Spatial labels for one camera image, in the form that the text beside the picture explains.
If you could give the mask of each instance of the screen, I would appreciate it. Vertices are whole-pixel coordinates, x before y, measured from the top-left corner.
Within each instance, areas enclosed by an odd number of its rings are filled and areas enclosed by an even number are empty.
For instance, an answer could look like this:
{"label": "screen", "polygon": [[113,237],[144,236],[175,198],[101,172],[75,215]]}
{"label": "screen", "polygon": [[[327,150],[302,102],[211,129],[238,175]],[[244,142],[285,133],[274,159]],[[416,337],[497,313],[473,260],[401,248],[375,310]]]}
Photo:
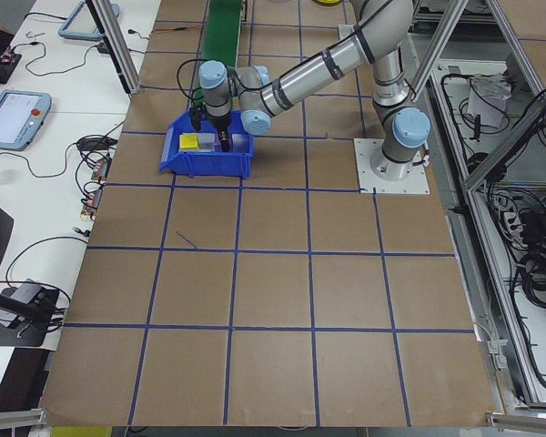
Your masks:
{"label": "screen", "polygon": [[0,105],[0,143],[16,142],[40,98],[25,94],[6,95]]}

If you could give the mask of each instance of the cardboard sheet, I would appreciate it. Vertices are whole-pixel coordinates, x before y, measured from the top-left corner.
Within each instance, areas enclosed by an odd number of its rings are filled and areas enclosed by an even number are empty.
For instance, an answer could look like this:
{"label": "cardboard sheet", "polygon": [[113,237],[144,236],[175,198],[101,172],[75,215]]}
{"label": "cardboard sheet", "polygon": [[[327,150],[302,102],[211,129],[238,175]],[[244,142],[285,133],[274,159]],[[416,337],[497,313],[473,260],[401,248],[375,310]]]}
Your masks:
{"label": "cardboard sheet", "polygon": [[[194,24],[205,5],[164,0],[158,20]],[[248,10],[241,60],[276,74],[352,15],[348,2]],[[160,174],[186,107],[164,88],[200,33],[150,41],[155,88],[134,97],[118,143],[42,402],[50,422],[482,425],[493,401],[434,181],[430,196],[359,194],[349,138],[383,135],[358,97],[369,70],[276,117],[248,180]]]}
{"label": "cardboard sheet", "polygon": [[519,39],[546,40],[546,0],[500,0]]}

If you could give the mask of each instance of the blue plastic bin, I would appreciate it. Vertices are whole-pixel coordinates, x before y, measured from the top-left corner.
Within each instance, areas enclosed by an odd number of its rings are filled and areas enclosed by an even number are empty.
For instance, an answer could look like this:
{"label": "blue plastic bin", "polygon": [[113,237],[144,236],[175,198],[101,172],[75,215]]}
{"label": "blue plastic bin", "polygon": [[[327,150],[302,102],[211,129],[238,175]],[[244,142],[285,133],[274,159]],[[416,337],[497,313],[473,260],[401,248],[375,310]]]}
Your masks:
{"label": "blue plastic bin", "polygon": [[160,170],[171,169],[178,175],[194,176],[238,176],[246,179],[251,174],[251,159],[255,153],[255,139],[243,128],[240,111],[231,113],[228,133],[231,138],[231,151],[183,151],[179,150],[180,134],[216,134],[209,121],[203,121],[200,132],[196,132],[190,122],[188,112],[174,121],[166,132],[164,151]]}

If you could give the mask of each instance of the yellow block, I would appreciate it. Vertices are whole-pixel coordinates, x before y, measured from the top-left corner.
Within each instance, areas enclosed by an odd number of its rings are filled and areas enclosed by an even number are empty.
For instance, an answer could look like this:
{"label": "yellow block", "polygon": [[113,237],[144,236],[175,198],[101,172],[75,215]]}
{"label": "yellow block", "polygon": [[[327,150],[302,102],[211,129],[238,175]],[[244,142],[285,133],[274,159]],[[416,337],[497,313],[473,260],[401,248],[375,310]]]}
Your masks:
{"label": "yellow block", "polygon": [[180,134],[180,150],[200,150],[197,134]]}
{"label": "yellow block", "polygon": [[111,437],[111,427],[90,426],[85,428],[77,427],[56,427],[51,432],[51,437]]}

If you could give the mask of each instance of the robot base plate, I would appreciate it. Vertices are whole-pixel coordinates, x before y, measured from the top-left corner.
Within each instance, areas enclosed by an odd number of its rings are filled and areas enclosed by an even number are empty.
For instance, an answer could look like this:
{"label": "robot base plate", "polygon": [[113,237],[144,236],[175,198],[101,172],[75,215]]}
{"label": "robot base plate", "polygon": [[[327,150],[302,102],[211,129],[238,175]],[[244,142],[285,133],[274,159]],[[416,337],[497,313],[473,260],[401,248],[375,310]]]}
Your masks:
{"label": "robot base plate", "polygon": [[[382,147],[382,141],[382,139],[376,138],[354,139],[360,192],[372,194],[376,190],[379,194],[428,195],[430,193],[429,183],[422,165],[413,167],[409,175],[399,182],[384,180],[372,171],[370,158],[376,150]],[[414,160],[415,162],[421,160],[419,152]]]}

